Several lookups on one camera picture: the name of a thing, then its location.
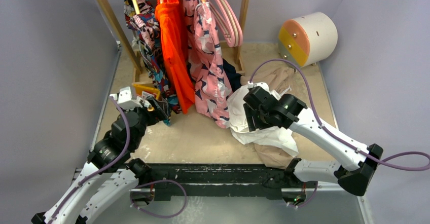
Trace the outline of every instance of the garment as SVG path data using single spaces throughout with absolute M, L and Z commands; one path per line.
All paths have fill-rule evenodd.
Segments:
M 186 114 L 194 104 L 194 86 L 185 66 L 187 40 L 182 8 L 178 0 L 164 0 L 162 4 L 159 2 L 158 0 L 155 8 L 155 17 L 160 22 L 164 65 L 182 111 Z
M 266 91 L 269 91 L 269 86 L 266 83 L 258 83 Z M 296 142 L 291 136 L 291 130 L 278 127 L 270 127 L 262 130 L 249 131 L 246 120 L 245 110 L 243 105 L 244 96 L 249 92 L 247 85 L 242 86 L 235 91 L 227 100 L 227 105 L 230 109 L 230 130 L 234 138 L 242 144 L 254 142 L 260 145 L 270 145 L 281 148 L 291 156 L 298 154 Z M 270 91 L 270 94 L 280 99 L 280 95 L 276 91 Z
M 289 88 L 288 78 L 294 74 L 294 69 L 289 67 L 269 67 L 260 68 L 253 78 L 253 82 L 265 82 L 269 85 L 269 90 L 276 90 L 278 93 Z M 242 77 L 240 82 L 247 85 L 250 77 Z M 267 167 L 285 169 L 294 155 L 289 155 L 280 147 L 271 145 L 254 144 L 257 155 Z
M 242 75 L 236 73 L 236 68 L 229 62 L 227 62 L 225 59 L 223 59 L 223 68 L 230 82 L 231 90 L 235 92 L 242 86 L 240 84 L 240 78 L 242 77 Z
M 215 18 L 208 2 L 183 0 L 183 5 L 188 30 L 190 75 L 196 81 L 196 110 L 211 117 L 221 128 L 227 128 L 227 98 L 232 90 L 223 68 Z
M 174 88 L 166 76 L 160 41 L 160 24 L 155 19 L 154 7 L 148 0 L 137 0 L 140 14 L 136 14 L 131 0 L 124 0 L 124 14 L 127 27 L 137 31 L 137 45 L 145 69 L 155 88 L 169 102 L 170 110 L 181 112 Z

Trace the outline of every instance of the white cloth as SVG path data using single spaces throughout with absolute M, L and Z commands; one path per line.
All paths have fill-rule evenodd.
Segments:
M 266 83 L 257 83 L 264 90 L 269 91 Z M 296 142 L 291 136 L 292 131 L 289 129 L 271 127 L 263 130 L 257 129 L 250 132 L 246 121 L 243 97 L 249 92 L 247 86 L 240 87 L 228 99 L 227 106 L 230 113 L 230 130 L 234 138 L 242 144 L 254 142 L 260 145 L 271 145 L 281 148 L 289 155 L 295 157 L 298 155 Z M 276 91 L 269 91 L 270 94 L 279 100 L 280 95 Z

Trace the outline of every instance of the pink patterned garment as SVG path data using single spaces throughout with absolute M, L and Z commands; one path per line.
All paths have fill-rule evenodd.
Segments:
M 228 128 L 227 98 L 232 90 L 223 69 L 218 30 L 209 3 L 184 0 L 184 11 L 197 112 L 211 117 L 221 128 Z

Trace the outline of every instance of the cylindrical container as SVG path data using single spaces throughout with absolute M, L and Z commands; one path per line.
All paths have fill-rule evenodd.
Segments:
M 278 36 L 281 57 L 300 67 L 326 59 L 336 44 L 336 26 L 321 12 L 287 20 Z

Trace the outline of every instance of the floor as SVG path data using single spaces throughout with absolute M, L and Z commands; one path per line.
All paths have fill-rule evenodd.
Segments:
M 232 61 L 232 54 L 223 53 L 227 61 Z M 241 53 L 246 74 L 262 62 L 279 58 L 277 44 L 246 43 Z M 265 66 L 285 66 L 282 62 L 272 62 Z M 312 97 L 321 118 L 334 125 L 333 113 L 319 71 L 319 66 L 308 66 L 303 69 L 309 80 Z M 127 54 L 123 52 L 112 85 L 112 93 L 132 83 L 133 66 Z M 306 89 L 298 73 L 289 79 L 292 94 L 309 104 Z M 108 103 L 100 126 L 98 139 L 110 129 L 111 123 L 117 118 L 115 107 Z M 192 107 L 187 115 L 173 115 L 172 126 L 162 123 L 147 129 L 140 147 L 133 157 L 140 157 L 151 163 L 261 163 L 253 144 L 242 145 L 230 133 L 230 130 L 216 126 L 210 118 L 195 112 Z M 301 135 L 293 133 L 299 148 L 299 157 L 313 161 L 331 160 L 331 156 Z

